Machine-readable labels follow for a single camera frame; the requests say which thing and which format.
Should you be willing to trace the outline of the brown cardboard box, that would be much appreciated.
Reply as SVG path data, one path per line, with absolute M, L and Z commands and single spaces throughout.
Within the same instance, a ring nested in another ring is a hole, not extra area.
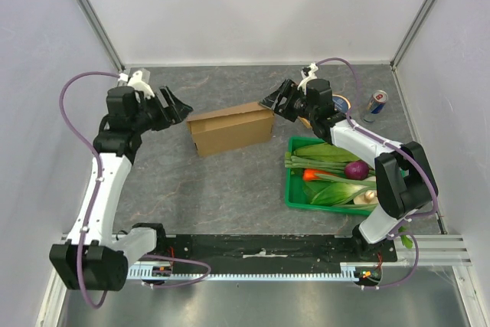
M 200 157 L 268 142 L 272 138 L 273 111 L 257 102 L 192 115 L 187 127 Z

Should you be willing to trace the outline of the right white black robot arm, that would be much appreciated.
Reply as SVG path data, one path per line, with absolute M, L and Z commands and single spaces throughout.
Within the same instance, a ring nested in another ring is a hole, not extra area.
M 350 248 L 356 259 L 371 259 L 378 243 L 394 237 L 404 221 L 425 216 L 421 209 L 427 204 L 437 210 L 438 189 L 421 144 L 391 141 L 358 125 L 335 108 L 327 80 L 314 79 L 302 86 L 284 80 L 260 105 L 291 122 L 307 119 L 318 138 L 374 169 L 379 204 L 353 231 Z

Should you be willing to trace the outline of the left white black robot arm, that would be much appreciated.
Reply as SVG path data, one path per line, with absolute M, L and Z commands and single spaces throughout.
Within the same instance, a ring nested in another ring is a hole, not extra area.
M 114 87 L 107 93 L 106 105 L 107 114 L 89 145 L 95 157 L 79 215 L 64 243 L 53 245 L 49 253 L 68 289 L 119 291 L 134 263 L 145 255 L 161 260 L 168 252 L 162 224 L 135 224 L 116 240 L 113 223 L 142 134 L 179 124 L 193 109 L 167 86 L 150 96 L 134 87 Z

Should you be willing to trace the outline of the orange blue rectangular box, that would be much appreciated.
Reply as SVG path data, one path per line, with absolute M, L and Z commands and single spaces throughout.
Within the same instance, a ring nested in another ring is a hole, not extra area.
M 299 121 L 308 129 L 311 129 L 311 125 L 310 125 L 310 122 L 305 119 L 305 118 L 302 118 L 302 117 L 299 117 Z

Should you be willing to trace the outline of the green bean bundle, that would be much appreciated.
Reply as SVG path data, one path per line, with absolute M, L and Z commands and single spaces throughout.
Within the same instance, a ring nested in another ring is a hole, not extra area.
M 286 168 L 294 170 L 321 170 L 345 178 L 345 166 L 347 164 L 344 162 L 325 162 L 314 159 L 305 159 L 296 155 L 292 155 L 290 152 L 286 152 L 286 154 L 284 155 L 284 165 Z

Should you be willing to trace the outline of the orange carrot piece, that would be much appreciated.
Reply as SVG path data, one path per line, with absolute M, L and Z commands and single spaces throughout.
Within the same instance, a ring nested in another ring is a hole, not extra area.
M 320 180 L 319 175 L 327 175 L 328 173 L 322 170 L 314 168 L 305 168 L 302 174 L 303 181 L 316 181 Z

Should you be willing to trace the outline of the blue silver drink can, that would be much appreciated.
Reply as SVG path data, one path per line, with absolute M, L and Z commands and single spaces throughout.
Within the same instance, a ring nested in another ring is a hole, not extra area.
M 373 123 L 388 101 L 388 94 L 383 90 L 374 91 L 366 106 L 363 108 L 361 118 L 366 123 Z

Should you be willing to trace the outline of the purple onion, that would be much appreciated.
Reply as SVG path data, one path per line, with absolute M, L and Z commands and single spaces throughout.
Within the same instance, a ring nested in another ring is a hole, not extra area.
M 362 160 L 349 162 L 344 168 L 344 174 L 348 179 L 363 181 L 370 175 L 370 167 Z

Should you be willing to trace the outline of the beige mushroom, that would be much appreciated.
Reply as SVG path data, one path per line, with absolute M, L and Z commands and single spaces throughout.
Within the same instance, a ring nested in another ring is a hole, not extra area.
M 364 180 L 372 182 L 372 186 L 355 185 L 358 195 L 353 199 L 356 205 L 377 205 L 379 204 L 376 189 L 376 177 L 371 176 Z

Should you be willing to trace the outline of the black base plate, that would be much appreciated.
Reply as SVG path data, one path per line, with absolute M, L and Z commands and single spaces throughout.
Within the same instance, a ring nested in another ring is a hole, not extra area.
M 397 252 L 392 240 L 366 250 L 350 237 L 320 234 L 177 234 L 157 243 L 156 254 L 211 263 L 213 258 L 275 257 L 329 263 L 394 263 Z

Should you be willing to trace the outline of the left aluminium frame post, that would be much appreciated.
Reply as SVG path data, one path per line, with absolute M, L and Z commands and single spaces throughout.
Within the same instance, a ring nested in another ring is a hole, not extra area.
M 76 2 L 79 5 L 81 11 L 83 12 L 83 15 L 88 21 L 90 27 L 92 28 L 93 33 L 95 34 L 97 40 L 103 47 L 107 57 L 110 59 L 112 65 L 118 71 L 124 71 L 125 65 L 121 57 L 119 56 L 118 52 L 116 51 L 112 41 L 110 40 L 109 35 L 107 34 L 105 28 L 103 27 L 103 24 L 100 18 L 98 17 L 95 8 L 91 4 L 91 1 L 76 0 Z

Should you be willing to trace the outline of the aluminium front rail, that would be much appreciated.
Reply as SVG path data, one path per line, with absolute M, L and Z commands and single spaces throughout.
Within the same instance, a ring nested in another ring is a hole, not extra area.
M 361 250 L 378 244 L 361 245 L 354 239 L 354 244 Z M 420 261 L 432 264 L 445 263 L 464 263 L 469 260 L 466 247 L 459 236 L 437 235 L 437 236 L 417 236 L 411 239 L 407 235 L 392 240 L 397 252 L 397 261 L 402 263 L 407 261 L 411 256 L 417 254 Z M 145 262 L 156 260 L 160 254 L 147 253 L 143 258 Z M 286 258 L 275 257 L 258 257 L 246 258 L 244 260 L 233 260 L 231 258 L 213 258 L 211 263 L 201 260 L 192 260 L 179 258 L 184 261 L 182 265 L 176 266 L 177 273 L 193 273 L 199 266 L 208 264 L 212 273 L 314 273 L 314 272 L 335 272 L 341 265 L 354 263 L 329 263 L 326 261 L 311 260 L 290 260 Z M 374 264 L 374 263 L 356 263 L 356 264 Z

